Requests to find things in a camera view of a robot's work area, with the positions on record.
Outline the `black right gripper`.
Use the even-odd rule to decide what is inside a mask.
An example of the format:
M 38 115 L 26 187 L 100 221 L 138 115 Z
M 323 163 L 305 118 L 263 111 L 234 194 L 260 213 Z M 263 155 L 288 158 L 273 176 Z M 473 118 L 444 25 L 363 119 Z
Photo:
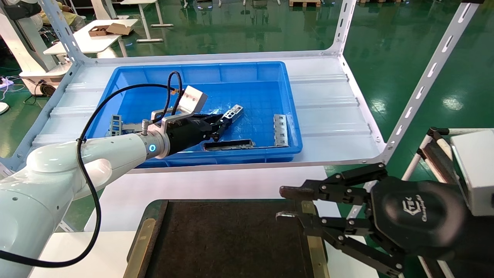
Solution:
M 357 185 L 379 181 L 370 193 Z M 276 220 L 293 220 L 306 236 L 317 236 L 346 255 L 390 278 L 405 269 L 405 254 L 452 259 L 469 218 L 459 190 L 435 181 L 403 181 L 383 163 L 335 173 L 324 180 L 305 180 L 299 187 L 281 186 L 281 197 L 335 203 L 372 204 L 371 219 L 344 219 L 281 211 Z M 381 252 L 353 239 L 368 236 Z

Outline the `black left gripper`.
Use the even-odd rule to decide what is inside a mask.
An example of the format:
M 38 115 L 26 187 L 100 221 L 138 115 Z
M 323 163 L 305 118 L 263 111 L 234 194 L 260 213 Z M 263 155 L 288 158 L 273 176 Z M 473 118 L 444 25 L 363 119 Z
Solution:
M 229 125 L 233 124 L 233 116 L 228 114 L 201 114 L 179 119 L 166 124 L 169 140 L 168 156 L 171 156 L 203 141 L 212 139 L 218 142 Z

